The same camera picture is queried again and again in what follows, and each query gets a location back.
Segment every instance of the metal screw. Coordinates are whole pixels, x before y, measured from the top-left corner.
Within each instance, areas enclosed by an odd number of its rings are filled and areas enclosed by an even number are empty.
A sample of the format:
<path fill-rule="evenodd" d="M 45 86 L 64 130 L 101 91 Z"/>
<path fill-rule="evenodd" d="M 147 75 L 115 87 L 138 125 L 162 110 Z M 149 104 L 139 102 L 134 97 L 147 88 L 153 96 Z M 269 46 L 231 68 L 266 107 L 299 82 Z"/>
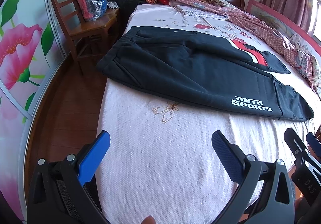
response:
<path fill-rule="evenodd" d="M 44 159 L 40 159 L 39 161 L 38 161 L 38 164 L 39 165 L 43 165 L 45 163 L 45 160 Z"/>
<path fill-rule="evenodd" d="M 73 160 L 75 160 L 75 155 L 74 154 L 70 154 L 70 155 L 68 155 L 67 156 L 67 161 L 73 161 Z"/>
<path fill-rule="evenodd" d="M 246 156 L 246 158 L 249 160 L 249 161 L 255 161 L 255 156 L 254 155 L 248 155 Z"/>
<path fill-rule="evenodd" d="M 284 161 L 283 161 L 283 160 L 281 160 L 281 159 L 277 159 L 276 161 L 277 161 L 277 163 L 278 163 L 278 164 L 280 164 L 280 165 L 284 165 Z"/>

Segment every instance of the chair backrest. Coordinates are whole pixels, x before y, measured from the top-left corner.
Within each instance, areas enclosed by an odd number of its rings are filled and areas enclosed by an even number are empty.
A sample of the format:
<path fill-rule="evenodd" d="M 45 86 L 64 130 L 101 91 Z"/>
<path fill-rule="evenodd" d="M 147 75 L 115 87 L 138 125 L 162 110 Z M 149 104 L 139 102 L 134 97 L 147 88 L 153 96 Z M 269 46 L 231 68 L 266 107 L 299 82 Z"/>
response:
<path fill-rule="evenodd" d="M 59 3 L 58 0 L 51 0 L 51 3 L 52 3 L 52 6 L 54 7 L 54 11 L 56 13 L 56 16 L 57 16 L 57 19 L 58 19 L 58 22 L 61 26 L 61 29 L 65 35 L 66 38 L 70 38 L 70 35 L 69 35 L 69 28 L 66 24 L 66 22 L 72 18 L 73 16 L 77 15 L 78 18 L 79 18 L 79 21 L 80 23 L 85 23 L 85 19 L 83 18 L 83 15 L 81 13 L 81 9 L 80 9 L 80 6 L 78 4 L 78 1 L 77 0 L 66 0 L 64 2 L 61 2 Z M 61 8 L 70 4 L 70 3 L 73 3 L 74 7 L 75 7 L 75 11 L 69 13 L 68 15 L 66 16 L 63 16 L 62 15 L 62 12 L 61 12 Z"/>

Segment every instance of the sliding wardrobe door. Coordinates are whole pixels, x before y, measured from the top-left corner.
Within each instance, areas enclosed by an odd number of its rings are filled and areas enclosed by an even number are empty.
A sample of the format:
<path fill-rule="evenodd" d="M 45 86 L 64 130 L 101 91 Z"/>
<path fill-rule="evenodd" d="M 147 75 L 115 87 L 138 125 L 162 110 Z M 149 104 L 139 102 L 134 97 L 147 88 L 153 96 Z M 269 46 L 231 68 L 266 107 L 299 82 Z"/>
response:
<path fill-rule="evenodd" d="M 17 217 L 26 220 L 21 148 L 26 146 L 31 121 L 0 90 L 0 191 Z"/>

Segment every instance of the window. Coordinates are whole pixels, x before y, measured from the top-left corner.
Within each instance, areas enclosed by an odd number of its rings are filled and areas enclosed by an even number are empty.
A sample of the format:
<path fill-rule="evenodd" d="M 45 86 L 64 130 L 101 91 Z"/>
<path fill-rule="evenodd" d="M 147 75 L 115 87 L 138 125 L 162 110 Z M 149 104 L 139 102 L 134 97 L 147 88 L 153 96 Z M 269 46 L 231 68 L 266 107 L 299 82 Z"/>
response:
<path fill-rule="evenodd" d="M 309 35 L 321 45 L 321 7 L 318 0 L 313 0 Z"/>

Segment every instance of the red stripe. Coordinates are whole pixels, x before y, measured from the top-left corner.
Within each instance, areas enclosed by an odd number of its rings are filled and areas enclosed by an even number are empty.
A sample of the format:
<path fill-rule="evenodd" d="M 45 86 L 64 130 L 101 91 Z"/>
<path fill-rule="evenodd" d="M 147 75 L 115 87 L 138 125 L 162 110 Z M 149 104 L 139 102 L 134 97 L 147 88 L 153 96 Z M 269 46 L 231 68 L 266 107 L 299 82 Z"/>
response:
<path fill-rule="evenodd" d="M 250 52 L 253 56 L 256 57 L 257 59 L 257 62 L 261 65 L 264 65 L 264 66 L 267 66 L 267 62 L 265 61 L 264 57 L 262 56 L 261 53 L 259 53 L 258 51 L 255 51 L 253 49 L 248 49 L 245 47 L 245 45 L 240 42 L 240 41 L 237 41 L 236 39 L 232 39 L 232 42 L 239 48 L 239 49 L 242 49 L 246 52 Z"/>

